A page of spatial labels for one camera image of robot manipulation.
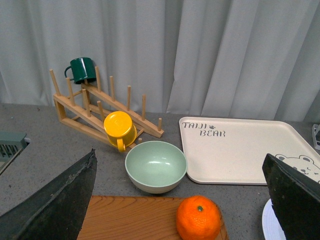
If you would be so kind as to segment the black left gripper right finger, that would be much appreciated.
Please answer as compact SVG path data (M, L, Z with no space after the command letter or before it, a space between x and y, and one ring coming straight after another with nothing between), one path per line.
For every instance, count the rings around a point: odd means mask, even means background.
M288 240L320 238L320 184L268 153L262 171L272 208Z

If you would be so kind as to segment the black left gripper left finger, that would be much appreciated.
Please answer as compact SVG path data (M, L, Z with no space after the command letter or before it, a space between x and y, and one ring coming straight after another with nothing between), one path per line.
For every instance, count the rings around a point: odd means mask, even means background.
M2 240L75 240L92 197L95 150L0 217Z

